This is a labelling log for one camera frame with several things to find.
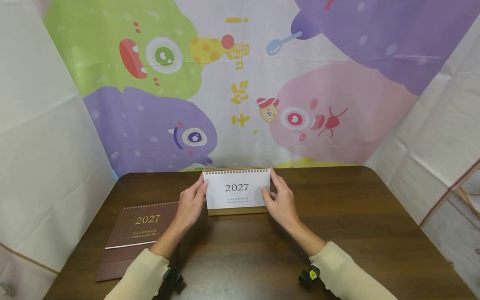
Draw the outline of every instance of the hand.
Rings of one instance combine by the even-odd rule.
[[[270,169],[270,176],[272,177],[273,184],[275,185],[278,194],[275,194],[274,192],[268,194],[265,188],[262,189],[262,196],[268,212],[273,219],[285,229],[297,225],[300,221],[297,215],[297,210],[295,209],[295,203],[293,202],[292,190],[288,187],[283,178],[275,173],[273,168]]]
[[[203,173],[191,187],[180,193],[180,203],[173,224],[188,230],[198,220],[205,201],[207,184]]]

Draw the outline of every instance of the wooden table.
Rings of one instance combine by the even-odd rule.
[[[476,299],[380,178],[366,167],[279,169],[301,220],[333,240],[400,300]],[[103,299],[95,274],[123,206],[177,200],[198,172],[129,174],[105,200],[45,299]],[[335,299],[298,284],[305,253],[268,214],[207,217],[180,244],[187,286],[161,299]]]

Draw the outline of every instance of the gold spiral binding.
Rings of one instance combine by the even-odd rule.
[[[144,205],[126,206],[126,207],[124,207],[123,209],[143,208],[143,207],[151,207],[151,206],[158,206],[158,205],[165,205],[165,204],[174,204],[174,203],[178,203],[178,201],[155,203],[155,204],[144,204]]]
[[[212,169],[203,169],[202,172],[205,173],[206,175],[211,175],[211,174],[267,172],[269,169],[270,169],[269,166],[245,167],[245,168],[212,168]]]

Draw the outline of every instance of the sleeve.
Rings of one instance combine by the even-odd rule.
[[[152,300],[158,294],[170,262],[144,249],[105,300]]]
[[[396,300],[333,242],[311,256],[310,261],[320,270],[325,287],[342,300]]]

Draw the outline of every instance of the white fabric wall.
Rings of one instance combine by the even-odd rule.
[[[0,1],[0,28],[0,281],[12,283],[15,299],[35,300],[115,178],[31,2]]]
[[[480,226],[442,197],[480,157],[480,19],[367,162],[480,298]]]

